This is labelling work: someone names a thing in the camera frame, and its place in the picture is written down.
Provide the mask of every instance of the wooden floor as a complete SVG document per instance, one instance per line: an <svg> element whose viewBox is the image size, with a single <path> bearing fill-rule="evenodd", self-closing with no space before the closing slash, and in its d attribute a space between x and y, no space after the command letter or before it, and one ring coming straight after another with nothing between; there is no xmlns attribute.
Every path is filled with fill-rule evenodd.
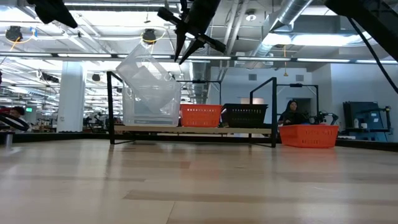
<svg viewBox="0 0 398 224"><path fill-rule="evenodd" d="M4 224L393 224L398 154L78 140L0 149Z"/></svg>

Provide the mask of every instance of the orange plastic basket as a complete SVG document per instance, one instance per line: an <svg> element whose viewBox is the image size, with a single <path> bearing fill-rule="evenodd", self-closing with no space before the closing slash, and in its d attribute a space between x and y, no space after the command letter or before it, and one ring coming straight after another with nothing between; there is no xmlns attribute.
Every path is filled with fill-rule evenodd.
<svg viewBox="0 0 398 224"><path fill-rule="evenodd" d="M279 127L279 132L286 146L330 148L336 144L338 126L290 125Z"/></svg>
<svg viewBox="0 0 398 224"><path fill-rule="evenodd" d="M221 108L221 105L181 105L181 124L183 127L216 128Z"/></svg>

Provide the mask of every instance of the black basket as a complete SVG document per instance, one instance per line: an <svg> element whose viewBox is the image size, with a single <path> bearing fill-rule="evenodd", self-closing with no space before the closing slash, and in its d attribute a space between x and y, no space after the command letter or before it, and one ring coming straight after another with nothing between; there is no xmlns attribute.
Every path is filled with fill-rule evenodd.
<svg viewBox="0 0 398 224"><path fill-rule="evenodd" d="M227 103L221 112L222 124L230 128L261 128L268 105Z"/></svg>

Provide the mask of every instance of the wooden table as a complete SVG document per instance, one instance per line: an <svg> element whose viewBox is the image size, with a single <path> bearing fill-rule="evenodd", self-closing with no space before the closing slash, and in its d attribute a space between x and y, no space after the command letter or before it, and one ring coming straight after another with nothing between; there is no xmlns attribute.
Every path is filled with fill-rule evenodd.
<svg viewBox="0 0 398 224"><path fill-rule="evenodd" d="M190 128L190 127L150 127L115 125L115 131L137 131L150 133L192 133L192 134L271 134L271 129L261 128Z"/></svg>

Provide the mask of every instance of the white column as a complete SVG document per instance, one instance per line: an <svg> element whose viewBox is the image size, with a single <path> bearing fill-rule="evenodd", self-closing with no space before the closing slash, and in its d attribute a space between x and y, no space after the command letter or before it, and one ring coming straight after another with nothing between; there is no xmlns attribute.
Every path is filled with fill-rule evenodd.
<svg viewBox="0 0 398 224"><path fill-rule="evenodd" d="M62 64L57 132L83 130L86 76L82 62Z"/></svg>

